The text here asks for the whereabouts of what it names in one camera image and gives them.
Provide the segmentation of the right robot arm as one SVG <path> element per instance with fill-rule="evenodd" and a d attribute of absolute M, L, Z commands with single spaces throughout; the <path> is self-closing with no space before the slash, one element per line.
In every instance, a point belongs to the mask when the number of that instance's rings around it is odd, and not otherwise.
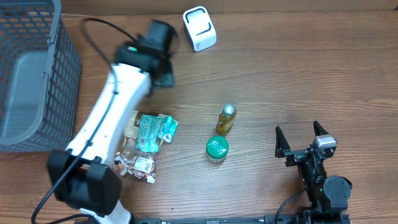
<path fill-rule="evenodd" d="M 348 199 L 353 185 L 347 178 L 337 175 L 328 176 L 324 160 L 331 158 L 338 141 L 327 132 L 318 121 L 313 122 L 315 138 L 305 149 L 291 150 L 280 127 L 275 128 L 275 157 L 285 158 L 287 167 L 297 167 L 304 188 L 289 197 L 274 215 L 274 223 L 281 223 L 282 209 L 293 199 L 306 193 L 309 206 L 300 207 L 297 213 L 290 215 L 284 223 L 350 223 Z"/>

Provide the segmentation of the green lidded cup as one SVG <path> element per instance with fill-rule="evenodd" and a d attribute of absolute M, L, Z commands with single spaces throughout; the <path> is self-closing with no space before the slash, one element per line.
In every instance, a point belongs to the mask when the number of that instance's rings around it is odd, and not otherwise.
<path fill-rule="evenodd" d="M 206 157 L 214 163 L 223 162 L 229 151 L 229 144 L 223 136 L 213 136 L 206 144 Z"/>

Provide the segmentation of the teal tissue pack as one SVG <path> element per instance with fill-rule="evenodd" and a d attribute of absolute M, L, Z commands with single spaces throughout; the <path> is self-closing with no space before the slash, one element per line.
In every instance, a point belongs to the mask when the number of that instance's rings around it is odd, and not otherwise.
<path fill-rule="evenodd" d="M 177 128 L 178 121 L 174 120 L 171 116 L 166 116 L 162 122 L 157 136 L 159 139 L 167 143 L 171 143 Z"/>

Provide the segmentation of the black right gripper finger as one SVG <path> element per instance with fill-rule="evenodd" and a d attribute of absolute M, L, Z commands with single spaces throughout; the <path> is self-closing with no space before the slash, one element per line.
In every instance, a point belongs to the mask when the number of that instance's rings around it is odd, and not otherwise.
<path fill-rule="evenodd" d="M 314 130 L 316 136 L 322 136 L 322 135 L 329 134 L 329 132 L 327 132 L 317 120 L 315 120 L 313 122 L 313 130 Z"/>
<path fill-rule="evenodd" d="M 275 128 L 275 136 L 276 136 L 275 157 L 283 158 L 286 156 L 287 152 L 290 152 L 290 146 L 279 126 Z"/>

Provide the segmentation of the dark grey plastic basket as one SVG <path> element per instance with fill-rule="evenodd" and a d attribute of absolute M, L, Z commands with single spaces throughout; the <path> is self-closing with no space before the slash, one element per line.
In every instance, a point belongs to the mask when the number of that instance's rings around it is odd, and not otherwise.
<path fill-rule="evenodd" d="M 1 150 L 63 149 L 71 140 L 80 56 L 58 0 L 1 0 Z"/>

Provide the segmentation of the teal wet wipes pack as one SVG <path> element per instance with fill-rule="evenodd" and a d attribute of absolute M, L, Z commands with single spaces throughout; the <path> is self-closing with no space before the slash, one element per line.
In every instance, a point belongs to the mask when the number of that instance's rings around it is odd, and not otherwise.
<path fill-rule="evenodd" d="M 160 116 L 143 114 L 139 123 L 139 135 L 136 148 L 142 152 L 158 152 L 158 132 L 163 119 Z"/>

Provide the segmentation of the yellow drink bottle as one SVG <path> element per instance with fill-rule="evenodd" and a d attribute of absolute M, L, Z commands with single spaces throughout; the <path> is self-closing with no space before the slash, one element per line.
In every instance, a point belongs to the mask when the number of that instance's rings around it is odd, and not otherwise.
<path fill-rule="evenodd" d="M 220 110 L 218 116 L 218 122 L 216 124 L 216 130 L 220 134 L 227 134 L 233 126 L 234 119 L 237 114 L 235 105 L 230 103 L 225 104 Z"/>

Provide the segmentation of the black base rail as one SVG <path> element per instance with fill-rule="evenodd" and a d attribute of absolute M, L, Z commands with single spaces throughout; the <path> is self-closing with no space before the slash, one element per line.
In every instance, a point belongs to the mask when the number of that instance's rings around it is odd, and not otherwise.
<path fill-rule="evenodd" d="M 264 217 L 257 218 L 213 218 L 213 219 L 173 219 L 173 220 L 161 220 L 159 218 L 135 218 L 134 223 L 136 224 L 274 224 L 275 215 L 265 215 Z M 278 224 L 293 224 L 293 223 L 304 223 L 304 219 L 298 219 L 295 215 L 279 215 L 277 219 Z M 308 223 L 339 223 L 337 220 L 332 221 L 310 221 Z M 94 224 L 99 223 L 94 218 L 87 218 L 77 220 L 74 223 L 79 224 Z M 343 224 L 351 224 L 349 215 L 343 215 Z"/>

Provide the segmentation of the white barcode scanner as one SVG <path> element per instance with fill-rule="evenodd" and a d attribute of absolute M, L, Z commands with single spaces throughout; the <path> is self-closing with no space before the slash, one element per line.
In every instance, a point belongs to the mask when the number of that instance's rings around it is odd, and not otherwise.
<path fill-rule="evenodd" d="M 182 19 L 186 34 L 195 52 L 207 49 L 216 44 L 216 30 L 204 6 L 197 6 L 186 10 L 183 13 Z"/>

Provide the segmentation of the beige brown snack bag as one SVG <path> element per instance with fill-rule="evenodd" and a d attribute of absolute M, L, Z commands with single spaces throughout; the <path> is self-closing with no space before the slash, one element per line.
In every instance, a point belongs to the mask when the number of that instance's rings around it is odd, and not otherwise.
<path fill-rule="evenodd" d="M 133 110 L 124 127 L 124 139 L 121 148 L 116 152 L 114 168 L 121 176 L 131 175 L 144 182 L 154 184 L 156 179 L 156 156 L 158 152 L 143 152 L 137 148 L 139 124 L 142 115 L 149 115 Z"/>

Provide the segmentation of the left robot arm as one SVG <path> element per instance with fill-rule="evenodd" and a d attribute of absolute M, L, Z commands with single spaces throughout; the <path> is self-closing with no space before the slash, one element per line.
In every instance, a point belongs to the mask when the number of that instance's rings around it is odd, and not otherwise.
<path fill-rule="evenodd" d="M 146 35 L 130 37 L 110 60 L 87 32 L 80 30 L 109 67 L 104 88 L 78 134 L 63 151 L 53 151 L 47 161 L 52 188 L 32 214 L 35 223 L 51 195 L 79 213 L 65 221 L 86 217 L 92 223 L 134 223 L 134 215 L 121 201 L 122 181 L 112 171 L 116 148 L 131 111 L 154 90 L 174 85 L 172 55 L 177 51 L 177 31 L 153 20 Z"/>

